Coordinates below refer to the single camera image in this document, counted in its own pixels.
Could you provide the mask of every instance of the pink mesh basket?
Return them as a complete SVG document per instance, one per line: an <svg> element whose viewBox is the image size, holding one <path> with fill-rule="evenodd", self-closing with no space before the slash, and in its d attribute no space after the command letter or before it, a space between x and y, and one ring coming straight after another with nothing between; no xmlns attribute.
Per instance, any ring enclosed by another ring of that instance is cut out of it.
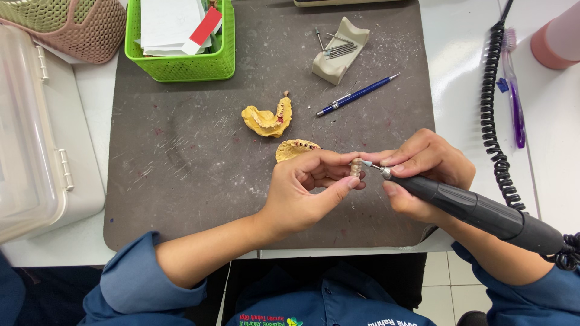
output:
<svg viewBox="0 0 580 326"><path fill-rule="evenodd" d="M15 9L10 6L0 8L0 23L16 26L38 42L90 63L104 63L111 59L125 36L126 11L118 0L81 0L80 3L79 0L56 0L50 7L45 6L45 10L38 10L41 6L36 5L35 0L9 4L14 4ZM62 11L65 10L66 21L60 23L62 26L59 28L55 25L59 19L55 18L64 16ZM38 26L51 31L41 32Z"/></svg>

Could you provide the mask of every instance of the beige bur stand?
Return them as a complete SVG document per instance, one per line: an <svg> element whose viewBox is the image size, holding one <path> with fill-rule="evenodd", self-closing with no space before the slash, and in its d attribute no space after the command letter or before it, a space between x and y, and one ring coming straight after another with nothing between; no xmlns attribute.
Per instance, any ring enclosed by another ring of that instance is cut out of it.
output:
<svg viewBox="0 0 580 326"><path fill-rule="evenodd" d="M324 53L320 52L316 58L314 58L314 62L312 62L312 72L326 81L338 86L340 80L345 75L346 70L361 52L363 46L367 44L370 32L370 30L355 27L346 17L342 17L342 21L340 22L340 26L335 35L351 40L355 45L357 45L357 49L354 52L333 59L329 59L324 56ZM333 38L328 43L326 49L343 44L346 44L346 42Z"/></svg>

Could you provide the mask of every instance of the pink bottle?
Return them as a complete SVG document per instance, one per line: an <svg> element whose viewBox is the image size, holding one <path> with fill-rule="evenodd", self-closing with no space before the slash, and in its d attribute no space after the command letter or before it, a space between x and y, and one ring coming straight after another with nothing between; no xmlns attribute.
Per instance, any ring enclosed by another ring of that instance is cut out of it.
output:
<svg viewBox="0 0 580 326"><path fill-rule="evenodd" d="M580 2L552 19L532 37L532 53L541 64L564 69L580 62Z"/></svg>

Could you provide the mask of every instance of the white table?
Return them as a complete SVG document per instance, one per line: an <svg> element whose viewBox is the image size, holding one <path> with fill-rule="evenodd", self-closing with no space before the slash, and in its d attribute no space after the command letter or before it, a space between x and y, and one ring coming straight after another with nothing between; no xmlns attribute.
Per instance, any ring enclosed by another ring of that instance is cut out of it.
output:
<svg viewBox="0 0 580 326"><path fill-rule="evenodd" d="M420 4L436 131L475 164L477 175L472 190L503 202L493 178L490 155L483 147L479 125L483 53L487 52L484 49L488 30L499 19L506 0L499 2L422 0ZM497 92L495 100L497 133L509 157L512 179L526 203L526 210L563 233L580 231L580 220L574 218L571 205L579 191L569 186L579 184L580 176L572 169L580 155L568 150L577 147L575 140L580 136L580 65L565 71L545 68L531 54L530 37L575 2L516 0L508 16L506 26L517 28L519 41L513 58L528 130L527 149L516 149L513 141L507 93ZM105 189L116 67L116 56L102 65L74 65ZM11 242L1 248L14 266L101 265L115 254L104 243L103 220L104 211L37 238ZM449 235L437 230L423 243L408 248L267 250L251 252L244 257L449 251L452 242Z"/></svg>

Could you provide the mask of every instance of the fingernail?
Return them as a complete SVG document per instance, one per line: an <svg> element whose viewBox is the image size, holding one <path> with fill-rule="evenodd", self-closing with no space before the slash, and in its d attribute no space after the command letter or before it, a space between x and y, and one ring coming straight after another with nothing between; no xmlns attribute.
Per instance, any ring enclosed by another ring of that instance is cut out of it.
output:
<svg viewBox="0 0 580 326"><path fill-rule="evenodd" d="M381 160L381 161L379 162L379 164L380 164L381 166L387 166L387 164L389 164L389 162L391 161L391 157L392 157L392 156L389 156L389 157L385 158L384 160Z"/></svg>
<svg viewBox="0 0 580 326"><path fill-rule="evenodd" d="M397 173L401 173L405 169L405 166L402 164L395 165L391 168L391 171L395 171Z"/></svg>
<svg viewBox="0 0 580 326"><path fill-rule="evenodd" d="M390 182L385 182L385 192L387 195L389 195L389 197L394 196L397 194L397 187L395 187L395 185Z"/></svg>
<svg viewBox="0 0 580 326"><path fill-rule="evenodd" d="M357 186L357 184L359 184L359 182L360 182L360 179L357 177L354 177L354 178L349 180L347 185L349 188L353 189Z"/></svg>

